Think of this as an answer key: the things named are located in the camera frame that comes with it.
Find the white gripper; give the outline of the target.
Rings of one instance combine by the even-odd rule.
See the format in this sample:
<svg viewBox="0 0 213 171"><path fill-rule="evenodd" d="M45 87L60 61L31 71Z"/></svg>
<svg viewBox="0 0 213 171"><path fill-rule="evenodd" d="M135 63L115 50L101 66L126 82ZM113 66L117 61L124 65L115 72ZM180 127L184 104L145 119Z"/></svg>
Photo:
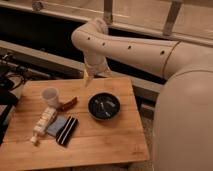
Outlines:
<svg viewBox="0 0 213 171"><path fill-rule="evenodd" d="M86 55L84 57L84 64L86 69L83 76L85 87L89 86L95 75L99 75L109 70L107 60L104 56Z"/></svg>

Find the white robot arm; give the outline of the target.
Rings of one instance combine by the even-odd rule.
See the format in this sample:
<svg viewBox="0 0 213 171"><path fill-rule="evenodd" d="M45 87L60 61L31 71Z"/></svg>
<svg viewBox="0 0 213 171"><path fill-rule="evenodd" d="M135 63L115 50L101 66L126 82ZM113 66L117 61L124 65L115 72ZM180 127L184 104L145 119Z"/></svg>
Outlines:
<svg viewBox="0 0 213 171"><path fill-rule="evenodd" d="M213 171L213 47L111 36L100 18L75 29L71 41L90 75L112 59L165 80L154 110L153 171Z"/></svg>

